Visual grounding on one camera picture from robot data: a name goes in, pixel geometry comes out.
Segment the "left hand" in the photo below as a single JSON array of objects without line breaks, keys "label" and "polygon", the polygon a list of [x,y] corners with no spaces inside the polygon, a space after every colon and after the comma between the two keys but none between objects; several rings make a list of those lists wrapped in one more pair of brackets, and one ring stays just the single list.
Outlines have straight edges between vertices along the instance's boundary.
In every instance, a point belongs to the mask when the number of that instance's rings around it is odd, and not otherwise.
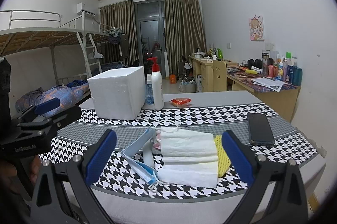
[{"label": "left hand", "polygon": [[[41,168],[41,159],[39,156],[35,156],[31,162],[31,170],[29,172],[29,177],[31,183],[34,185],[37,180],[37,176],[39,174],[39,170]],[[3,184],[12,189],[12,191],[16,191],[12,178],[17,176],[17,169],[12,164],[1,163],[1,181]]]}]

